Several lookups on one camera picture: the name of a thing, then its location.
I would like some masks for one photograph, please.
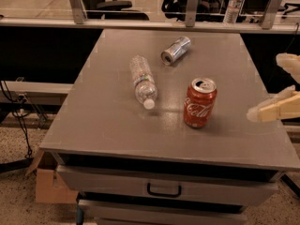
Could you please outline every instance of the table top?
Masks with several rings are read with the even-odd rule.
[[[173,66],[160,54],[181,36],[188,52]],[[134,95],[129,61],[147,58],[156,81],[156,107]],[[198,77],[217,83],[208,124],[187,126],[188,85]],[[280,121],[253,123],[248,108],[268,98],[237,34],[104,30],[40,148],[45,151],[276,169],[300,168]]]

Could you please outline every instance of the red soda can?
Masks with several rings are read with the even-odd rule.
[[[202,128],[208,121],[217,96],[217,85],[209,78],[194,79],[187,88],[184,120],[193,128]]]

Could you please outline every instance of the soda can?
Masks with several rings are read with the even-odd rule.
[[[194,79],[187,88],[184,121],[193,128],[202,128],[208,121],[217,96],[217,85],[209,78]]]
[[[167,50],[162,52],[162,62],[169,66],[173,64],[179,57],[187,52],[190,47],[190,39],[188,37],[180,37]]]

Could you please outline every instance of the plastic water bottle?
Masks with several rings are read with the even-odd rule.
[[[147,59],[139,55],[134,56],[130,61],[130,70],[136,99],[143,104],[145,109],[153,109],[158,90]]]
[[[243,0],[229,0],[224,22],[225,23],[235,23],[238,17],[238,13],[242,6]]]

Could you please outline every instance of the drawer handle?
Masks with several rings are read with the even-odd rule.
[[[167,197],[167,198],[178,198],[181,195],[181,186],[178,186],[178,192],[176,194],[158,193],[151,191],[151,184],[147,184],[147,192],[152,196]]]

